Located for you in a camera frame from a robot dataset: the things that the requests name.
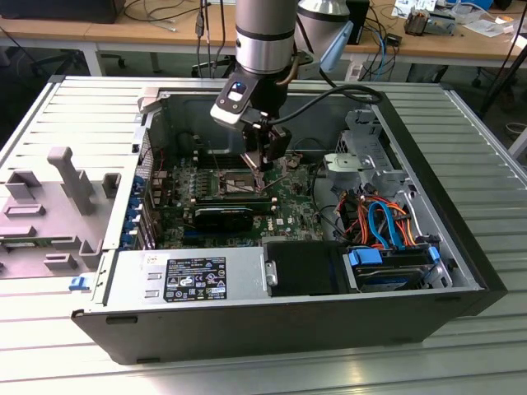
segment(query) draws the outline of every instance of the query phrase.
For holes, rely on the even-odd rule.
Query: green circuit board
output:
[[[171,171],[156,172],[152,180],[152,197],[162,228],[157,248],[249,247],[261,245],[262,238],[273,236],[289,240],[321,240],[322,227],[309,191],[310,169],[311,165],[300,164],[292,169],[287,166],[287,160],[282,160],[266,173],[265,185],[271,185],[260,193],[250,182],[254,178],[247,169],[220,169],[218,172],[199,169],[191,160],[182,160]],[[224,190],[219,186],[220,179],[226,185]],[[258,198],[265,202],[254,202]],[[219,202],[222,206],[272,208],[272,211],[267,215],[256,215],[250,231],[201,234],[192,222],[196,199]]]

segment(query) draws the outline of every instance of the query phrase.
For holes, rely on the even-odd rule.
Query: side panel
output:
[[[487,292],[482,292],[484,297],[473,308],[464,313],[464,315],[477,315],[506,295],[505,285],[428,164],[425,156],[404,125],[403,120],[398,116],[386,95],[384,93],[383,95],[385,100],[378,104],[381,114],[380,121],[386,132],[390,131],[393,133],[394,139],[390,136],[390,140],[398,146],[398,149],[410,164],[409,168],[421,183],[424,194],[436,210],[455,247],[459,250],[473,273],[474,278],[480,286],[487,290]]]
[[[72,320],[113,360],[131,365],[421,342],[479,298],[474,291],[129,314],[76,312]]]

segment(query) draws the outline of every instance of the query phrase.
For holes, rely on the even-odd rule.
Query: metal extrusion surface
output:
[[[200,91],[222,81],[67,77],[48,93],[2,151],[0,181],[11,169],[39,168],[21,139],[98,143],[76,164],[93,179],[123,168],[119,145],[140,124],[145,86]],[[422,344],[162,365],[115,364],[70,321],[89,293],[69,292],[69,277],[0,282],[0,389],[3,393],[93,392],[119,385],[137,393],[519,393],[527,385],[527,190],[521,168],[459,98],[436,85],[371,84],[386,93],[430,166],[511,291],[477,317],[457,319]],[[291,90],[325,90],[295,82]],[[89,146],[79,143],[81,150]],[[41,167],[42,176],[48,175]],[[2,187],[2,197],[6,196]]]

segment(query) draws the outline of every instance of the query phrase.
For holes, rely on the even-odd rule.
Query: power supply label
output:
[[[225,257],[169,259],[165,279],[167,302],[227,299]]]

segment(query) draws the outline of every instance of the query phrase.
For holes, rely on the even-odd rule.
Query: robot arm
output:
[[[236,69],[217,97],[211,116],[223,126],[242,131],[246,150],[242,157],[255,172],[270,170],[273,160],[285,155],[291,140],[289,131],[272,126],[269,120],[279,118],[287,85],[296,76],[295,41],[306,46],[300,34],[295,37],[297,12],[319,56],[335,40],[342,42],[339,35],[350,23],[344,0],[236,2]]]

